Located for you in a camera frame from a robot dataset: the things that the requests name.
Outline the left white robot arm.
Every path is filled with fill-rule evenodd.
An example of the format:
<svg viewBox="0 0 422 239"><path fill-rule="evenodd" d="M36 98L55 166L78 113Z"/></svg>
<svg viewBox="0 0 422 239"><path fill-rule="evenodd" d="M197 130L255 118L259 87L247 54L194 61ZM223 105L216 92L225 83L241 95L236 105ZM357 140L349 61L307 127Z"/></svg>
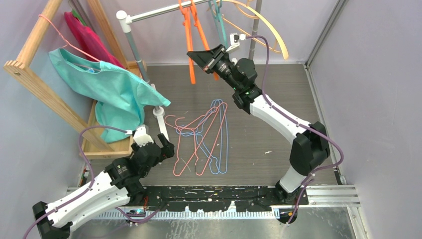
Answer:
<svg viewBox="0 0 422 239"><path fill-rule="evenodd" d="M67 239L82 224L109 209L142 204L146 189L140 180L154 166L175 154L174 144L164 134L157 137L160 145L146 133L136 136L130 156L115 159L93 180L66 197L33 205L41 238Z"/></svg>

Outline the teal plastic hanger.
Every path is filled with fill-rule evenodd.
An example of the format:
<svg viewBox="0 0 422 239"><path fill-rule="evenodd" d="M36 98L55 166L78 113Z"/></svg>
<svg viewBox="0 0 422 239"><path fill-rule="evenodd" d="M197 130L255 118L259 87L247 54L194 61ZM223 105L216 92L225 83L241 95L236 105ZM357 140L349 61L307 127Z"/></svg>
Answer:
<svg viewBox="0 0 422 239"><path fill-rule="evenodd" d="M227 47L228 46L227 36L226 36L225 28L224 28L223 17L221 14L222 2L216 1L216 0L210 0L208 2L208 5L209 5L209 9L211 10L214 24L217 29L219 41L221 44Z"/></svg>

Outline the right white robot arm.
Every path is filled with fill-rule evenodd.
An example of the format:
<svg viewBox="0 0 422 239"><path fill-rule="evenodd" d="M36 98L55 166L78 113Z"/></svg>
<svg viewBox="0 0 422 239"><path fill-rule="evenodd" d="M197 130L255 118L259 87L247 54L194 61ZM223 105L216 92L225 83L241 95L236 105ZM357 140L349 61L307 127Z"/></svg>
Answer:
<svg viewBox="0 0 422 239"><path fill-rule="evenodd" d="M221 44L211 50L189 51L187 56L233 88L232 98L239 109L266 122L291 144L290 167L273 191L281 204L291 203L306 177L330 156L325 126L297 118L273 102L255 84L258 73L253 60L241 58L234 63Z"/></svg>

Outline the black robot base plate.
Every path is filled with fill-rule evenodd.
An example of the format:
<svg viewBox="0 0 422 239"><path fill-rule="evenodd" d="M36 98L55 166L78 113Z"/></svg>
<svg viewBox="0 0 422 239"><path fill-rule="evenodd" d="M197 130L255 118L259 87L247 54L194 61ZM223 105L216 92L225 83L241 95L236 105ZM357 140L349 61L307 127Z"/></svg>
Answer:
<svg viewBox="0 0 422 239"><path fill-rule="evenodd" d="M169 214L175 217L235 218L269 213L281 223L293 223L298 206L308 205L306 190L284 194L279 186L147 186L128 203L128 223L145 223Z"/></svg>

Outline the orange plastic hanger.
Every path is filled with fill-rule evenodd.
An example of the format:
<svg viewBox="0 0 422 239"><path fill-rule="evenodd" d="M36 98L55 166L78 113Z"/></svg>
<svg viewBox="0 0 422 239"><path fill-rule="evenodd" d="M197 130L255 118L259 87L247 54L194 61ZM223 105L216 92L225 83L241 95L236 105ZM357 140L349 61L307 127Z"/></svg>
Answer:
<svg viewBox="0 0 422 239"><path fill-rule="evenodd" d="M192 32L191 32L190 8L182 7L183 2L184 2L183 0L178 0L179 9L184 17L183 26L185 27L187 51L192 51L193 41L192 41ZM195 84L196 78L195 78L195 71L194 71L194 62L191 58L189 58L188 61L189 61L188 64L189 64L190 81L191 81L191 84Z"/></svg>
<svg viewBox="0 0 422 239"><path fill-rule="evenodd" d="M197 11L196 5L193 0L192 0L192 5L189 8L190 8L190 17L191 17L191 29L192 29L192 25L197 28L200 39L203 43L204 49L210 50L207 38L205 36L204 30L202 28L201 22L198 17L198 11Z"/></svg>

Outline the beige plastic hanger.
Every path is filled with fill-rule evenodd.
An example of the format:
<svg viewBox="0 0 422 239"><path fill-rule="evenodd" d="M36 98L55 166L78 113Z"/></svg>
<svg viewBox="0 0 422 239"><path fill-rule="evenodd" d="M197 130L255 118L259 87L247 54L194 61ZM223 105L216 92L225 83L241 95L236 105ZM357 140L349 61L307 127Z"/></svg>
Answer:
<svg viewBox="0 0 422 239"><path fill-rule="evenodd" d="M223 13L221 13L224 25L227 23L239 33L244 33L246 34L246 36L253 36L258 34L259 23L263 23L274 37L274 43L269 46L269 50L276 54L282 55L284 60L287 60L289 58L289 52L283 38L281 37L281 34L277 31L274 25L270 23L270 21L267 20L261 14L262 1L257 0L255 7L250 6L250 0L246 2L240 2L238 0L229 0L228 2L233 4L236 10L238 10L244 17L253 20L253 25L251 32L247 32L246 30L242 29L240 26L226 18Z"/></svg>

